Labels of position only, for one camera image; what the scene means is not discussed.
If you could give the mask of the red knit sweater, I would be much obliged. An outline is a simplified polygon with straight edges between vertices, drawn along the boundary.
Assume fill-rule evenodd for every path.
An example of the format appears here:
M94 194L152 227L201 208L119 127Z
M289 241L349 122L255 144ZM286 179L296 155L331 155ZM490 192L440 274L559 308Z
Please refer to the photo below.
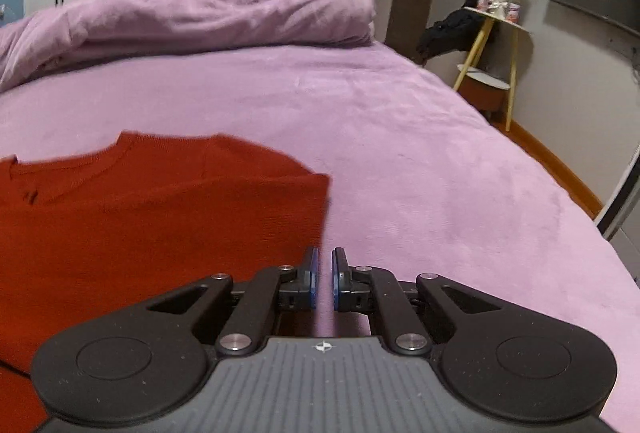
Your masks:
M226 273L296 264L321 241L329 177L230 136L123 133L87 156L1 162L1 427L46 414L28 373L77 323Z

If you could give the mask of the black clothes pile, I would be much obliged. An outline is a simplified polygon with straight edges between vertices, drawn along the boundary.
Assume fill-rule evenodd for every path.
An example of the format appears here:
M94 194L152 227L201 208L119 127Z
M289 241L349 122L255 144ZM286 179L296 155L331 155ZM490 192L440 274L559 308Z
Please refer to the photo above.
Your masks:
M469 52L483 23L484 17L475 12L455 10L423 31L416 52L422 62L450 52Z

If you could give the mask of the purple bed sheet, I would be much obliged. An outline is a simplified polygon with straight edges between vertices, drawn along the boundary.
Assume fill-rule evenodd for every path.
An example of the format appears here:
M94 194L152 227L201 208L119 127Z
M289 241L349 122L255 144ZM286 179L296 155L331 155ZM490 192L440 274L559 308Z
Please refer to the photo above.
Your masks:
M224 133L329 174L322 247L422 271L599 335L618 366L603 419L639 427L639 290L547 171L436 75L375 44L123 59L1 96L1 151L85 154L124 130Z

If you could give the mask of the yellow-legged side table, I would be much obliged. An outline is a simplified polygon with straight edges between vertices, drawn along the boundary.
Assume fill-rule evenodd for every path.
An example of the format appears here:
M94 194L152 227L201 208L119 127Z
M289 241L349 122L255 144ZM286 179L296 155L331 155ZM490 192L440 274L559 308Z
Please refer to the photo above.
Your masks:
M503 132L510 133L520 65L521 46L532 38L525 26L486 10L465 7L482 19L470 51L461 64L452 88L480 113L495 115Z

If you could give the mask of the purple duvet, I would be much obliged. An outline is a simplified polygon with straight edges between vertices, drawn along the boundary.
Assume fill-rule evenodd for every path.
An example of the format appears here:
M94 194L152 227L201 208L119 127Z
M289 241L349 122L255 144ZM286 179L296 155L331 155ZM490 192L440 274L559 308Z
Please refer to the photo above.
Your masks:
M374 16L375 0L78 0L2 26L1 88L120 58L367 45Z

